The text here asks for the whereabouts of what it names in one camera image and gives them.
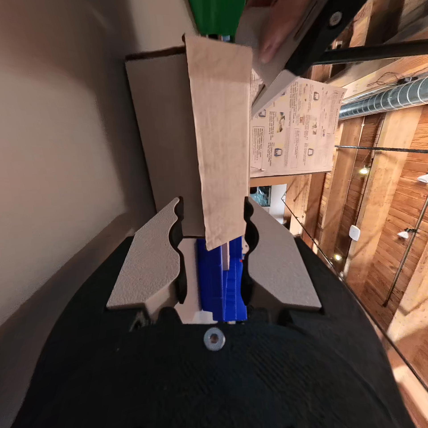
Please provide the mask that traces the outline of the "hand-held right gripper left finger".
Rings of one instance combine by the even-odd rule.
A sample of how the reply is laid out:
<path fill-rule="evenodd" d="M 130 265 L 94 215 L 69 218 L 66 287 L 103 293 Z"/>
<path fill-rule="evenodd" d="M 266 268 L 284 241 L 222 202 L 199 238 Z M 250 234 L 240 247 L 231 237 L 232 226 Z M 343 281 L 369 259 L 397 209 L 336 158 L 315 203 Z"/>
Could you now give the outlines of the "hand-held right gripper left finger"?
<path fill-rule="evenodd" d="M 108 310 L 141 309 L 156 321 L 163 308 L 184 303 L 187 276 L 179 250 L 183 219 L 184 200 L 176 197 L 135 233 Z"/>

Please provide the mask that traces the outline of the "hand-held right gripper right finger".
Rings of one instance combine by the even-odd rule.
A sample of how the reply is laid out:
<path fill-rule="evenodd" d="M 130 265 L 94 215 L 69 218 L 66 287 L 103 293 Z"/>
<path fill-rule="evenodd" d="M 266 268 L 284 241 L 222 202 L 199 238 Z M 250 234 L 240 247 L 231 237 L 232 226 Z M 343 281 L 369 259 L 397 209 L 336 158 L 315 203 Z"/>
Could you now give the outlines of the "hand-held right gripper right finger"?
<path fill-rule="evenodd" d="M 322 308 L 294 236 L 252 198 L 244 202 L 248 251 L 243 257 L 241 296 L 246 306 L 276 317 L 283 309 Z"/>

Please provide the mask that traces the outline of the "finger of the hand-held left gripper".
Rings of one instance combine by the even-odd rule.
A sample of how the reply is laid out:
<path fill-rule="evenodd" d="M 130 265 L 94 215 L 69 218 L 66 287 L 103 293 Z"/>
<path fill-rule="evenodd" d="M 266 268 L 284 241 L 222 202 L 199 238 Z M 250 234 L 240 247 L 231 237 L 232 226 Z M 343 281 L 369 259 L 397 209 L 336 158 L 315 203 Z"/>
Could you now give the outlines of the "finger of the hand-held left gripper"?
<path fill-rule="evenodd" d="M 280 45 L 280 48 L 269 63 L 262 63 L 259 57 L 261 52 L 261 33 L 267 26 L 269 9 L 256 7 L 244 10 L 236 31 L 236 43 L 251 48 L 253 53 L 254 72 L 261 78 L 264 88 L 254 98 L 251 105 L 251 115 L 257 115 L 272 102 L 293 82 L 296 75 L 287 71 L 286 63 L 299 44 L 297 28 Z"/>

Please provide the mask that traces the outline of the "blue plastic bin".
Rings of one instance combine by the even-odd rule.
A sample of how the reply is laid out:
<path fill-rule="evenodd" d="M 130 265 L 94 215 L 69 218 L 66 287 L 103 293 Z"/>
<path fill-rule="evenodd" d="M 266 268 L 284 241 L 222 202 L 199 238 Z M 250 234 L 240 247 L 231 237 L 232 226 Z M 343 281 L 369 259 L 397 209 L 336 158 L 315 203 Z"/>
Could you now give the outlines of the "blue plastic bin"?
<path fill-rule="evenodd" d="M 247 320 L 247 308 L 241 296 L 243 263 L 242 237 L 229 242 L 230 267 L 222 270 L 221 247 L 206 250 L 204 239 L 196 240 L 198 284 L 201 306 L 217 322 Z"/>

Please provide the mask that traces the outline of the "green plastic bin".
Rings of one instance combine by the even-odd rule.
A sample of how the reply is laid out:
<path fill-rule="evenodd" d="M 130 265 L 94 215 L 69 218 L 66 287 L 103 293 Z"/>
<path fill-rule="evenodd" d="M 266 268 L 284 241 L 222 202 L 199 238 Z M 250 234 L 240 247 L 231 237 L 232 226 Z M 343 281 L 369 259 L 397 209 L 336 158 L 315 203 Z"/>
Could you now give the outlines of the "green plastic bin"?
<path fill-rule="evenodd" d="M 235 41 L 244 0 L 190 0 L 199 35 L 223 41 Z"/>

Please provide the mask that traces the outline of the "person's left hand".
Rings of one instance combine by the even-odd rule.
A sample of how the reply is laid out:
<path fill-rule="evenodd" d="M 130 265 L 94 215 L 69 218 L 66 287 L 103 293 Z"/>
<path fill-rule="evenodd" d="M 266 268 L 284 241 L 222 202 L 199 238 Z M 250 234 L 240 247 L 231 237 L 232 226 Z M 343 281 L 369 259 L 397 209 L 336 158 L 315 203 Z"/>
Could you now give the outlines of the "person's left hand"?
<path fill-rule="evenodd" d="M 268 8 L 269 14 L 261 27 L 259 60 L 269 63 L 292 30 L 303 18 L 310 0 L 251 0 L 246 9 Z"/>

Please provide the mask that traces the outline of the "printed instruction sheet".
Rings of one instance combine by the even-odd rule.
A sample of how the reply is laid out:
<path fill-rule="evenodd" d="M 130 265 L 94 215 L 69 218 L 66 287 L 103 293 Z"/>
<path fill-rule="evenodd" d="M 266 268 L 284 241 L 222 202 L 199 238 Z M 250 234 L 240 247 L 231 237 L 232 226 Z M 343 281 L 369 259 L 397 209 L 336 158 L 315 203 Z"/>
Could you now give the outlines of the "printed instruction sheet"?
<path fill-rule="evenodd" d="M 345 88 L 297 78 L 250 122 L 250 177 L 329 172 Z"/>

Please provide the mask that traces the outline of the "silver ventilation duct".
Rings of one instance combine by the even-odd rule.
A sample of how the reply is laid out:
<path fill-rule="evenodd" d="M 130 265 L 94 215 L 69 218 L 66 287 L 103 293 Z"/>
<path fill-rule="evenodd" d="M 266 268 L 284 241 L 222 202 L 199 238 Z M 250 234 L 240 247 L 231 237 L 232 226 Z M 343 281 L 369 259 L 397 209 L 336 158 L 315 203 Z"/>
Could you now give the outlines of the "silver ventilation duct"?
<path fill-rule="evenodd" d="M 406 78 L 402 84 L 357 96 L 342 104 L 339 120 L 418 107 L 428 103 L 428 78 Z"/>

